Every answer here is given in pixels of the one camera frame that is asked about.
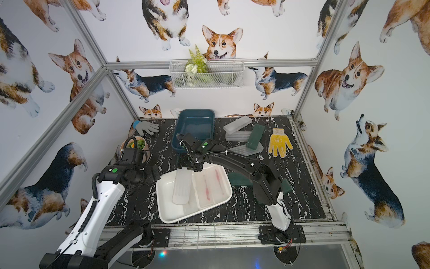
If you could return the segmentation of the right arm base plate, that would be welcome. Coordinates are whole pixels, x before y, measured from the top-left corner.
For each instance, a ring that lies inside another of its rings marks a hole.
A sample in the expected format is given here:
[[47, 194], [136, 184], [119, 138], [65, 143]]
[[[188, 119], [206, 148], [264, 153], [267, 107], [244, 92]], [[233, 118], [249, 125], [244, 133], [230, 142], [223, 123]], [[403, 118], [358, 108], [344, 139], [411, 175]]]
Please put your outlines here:
[[286, 231], [271, 226], [260, 226], [258, 239], [261, 244], [281, 245], [287, 243], [306, 243], [307, 239], [301, 225], [291, 224]]

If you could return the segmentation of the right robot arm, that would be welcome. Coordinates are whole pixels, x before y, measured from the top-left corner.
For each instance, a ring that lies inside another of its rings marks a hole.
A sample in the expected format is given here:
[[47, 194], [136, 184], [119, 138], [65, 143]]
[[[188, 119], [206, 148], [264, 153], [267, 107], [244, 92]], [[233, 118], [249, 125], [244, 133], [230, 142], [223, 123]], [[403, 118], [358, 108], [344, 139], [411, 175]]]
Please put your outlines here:
[[213, 139], [201, 141], [190, 133], [177, 134], [176, 137], [188, 156], [181, 162], [182, 167], [200, 172], [204, 164], [208, 163], [242, 174], [252, 182], [257, 201], [267, 207], [273, 226], [282, 232], [290, 227], [291, 215], [283, 203], [284, 179], [277, 171], [259, 160], [233, 152]]

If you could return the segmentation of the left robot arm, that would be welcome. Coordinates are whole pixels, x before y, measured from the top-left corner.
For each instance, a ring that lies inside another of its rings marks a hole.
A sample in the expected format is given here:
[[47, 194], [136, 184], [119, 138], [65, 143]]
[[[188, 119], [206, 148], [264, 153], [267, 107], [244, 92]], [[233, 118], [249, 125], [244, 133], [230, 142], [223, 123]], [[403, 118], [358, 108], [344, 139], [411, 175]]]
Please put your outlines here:
[[39, 263], [41, 269], [109, 269], [134, 245], [153, 243], [148, 221], [135, 220], [104, 244], [99, 244], [105, 224], [126, 189], [133, 189], [160, 178], [150, 166], [150, 152], [138, 147], [129, 137], [120, 159], [106, 166], [91, 180], [93, 197], [77, 225], [55, 253], [47, 253]]

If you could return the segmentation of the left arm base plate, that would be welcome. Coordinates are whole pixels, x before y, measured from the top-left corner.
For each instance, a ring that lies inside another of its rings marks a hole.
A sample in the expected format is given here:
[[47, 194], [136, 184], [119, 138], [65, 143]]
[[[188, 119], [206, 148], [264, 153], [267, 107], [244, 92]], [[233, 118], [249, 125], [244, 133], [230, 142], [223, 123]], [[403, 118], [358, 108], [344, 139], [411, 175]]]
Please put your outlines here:
[[170, 234], [171, 229], [152, 229], [152, 238], [148, 246], [152, 248], [167, 248], [169, 246]]

